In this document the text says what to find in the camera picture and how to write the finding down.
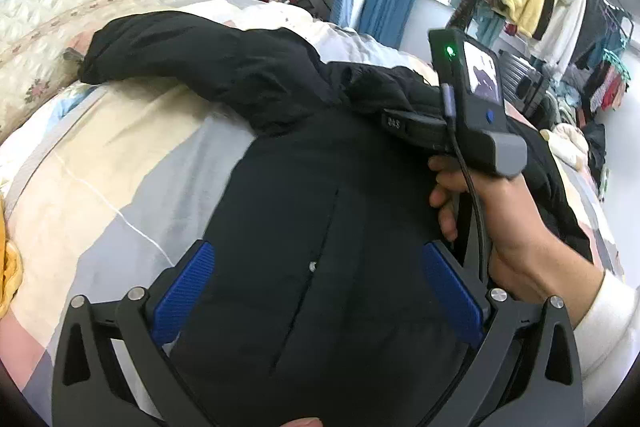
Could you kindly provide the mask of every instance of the finger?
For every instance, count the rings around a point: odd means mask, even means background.
[[[322,422],[318,418],[301,418],[285,423],[282,427],[322,427]]]
[[[456,171],[460,169],[458,160],[451,156],[432,156],[428,162],[429,168],[434,172]]]
[[[460,170],[455,172],[440,171],[436,176],[436,183],[450,192],[466,192],[468,190],[465,177]]]
[[[447,241],[455,241],[458,238],[458,227],[452,201],[445,204],[438,212],[438,223],[440,224],[442,235],[447,238]]]
[[[429,204],[433,208],[440,208],[451,199],[451,193],[441,185],[436,185],[429,194]]]

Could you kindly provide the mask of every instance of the small device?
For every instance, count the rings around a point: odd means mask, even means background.
[[[456,28],[432,30],[429,41],[442,88],[444,119],[385,109],[382,127],[414,145],[453,154],[448,129],[453,119],[455,138],[469,165],[507,178],[520,174],[527,164],[527,145],[507,130],[494,52]]]
[[[440,85],[452,86],[456,137],[465,160],[476,169],[512,178],[527,164],[527,145],[509,133],[494,52],[457,28],[429,32],[433,68]]]

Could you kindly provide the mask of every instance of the small screen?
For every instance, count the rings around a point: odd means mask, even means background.
[[[466,41],[465,57],[471,92],[479,98],[499,104],[500,91],[494,60],[486,52]]]

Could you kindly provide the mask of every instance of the white sleeve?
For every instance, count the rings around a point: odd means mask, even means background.
[[[587,425],[611,399],[640,351],[640,294],[606,272],[575,328]]]

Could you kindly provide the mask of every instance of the blue gripper pad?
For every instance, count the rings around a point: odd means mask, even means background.
[[[422,248],[422,272],[440,302],[458,339],[478,349],[484,338],[482,308],[450,263],[457,263],[440,241]]]
[[[153,311],[151,338],[157,346],[173,342],[214,269],[213,247],[204,241]]]

